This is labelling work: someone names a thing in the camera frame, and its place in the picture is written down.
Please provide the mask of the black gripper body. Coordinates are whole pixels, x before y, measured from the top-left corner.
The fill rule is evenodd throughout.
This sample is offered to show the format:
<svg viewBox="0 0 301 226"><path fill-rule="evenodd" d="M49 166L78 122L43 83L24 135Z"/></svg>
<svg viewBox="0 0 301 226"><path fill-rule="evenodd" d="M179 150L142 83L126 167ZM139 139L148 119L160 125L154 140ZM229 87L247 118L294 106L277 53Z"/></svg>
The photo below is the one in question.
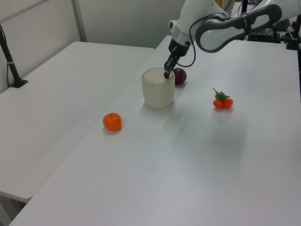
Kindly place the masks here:
<svg viewBox="0 0 301 226"><path fill-rule="evenodd" d="M171 56L177 59L184 57L187 54L189 48L190 47L187 45L181 45L177 43L174 39L171 39L168 46Z"/></svg>

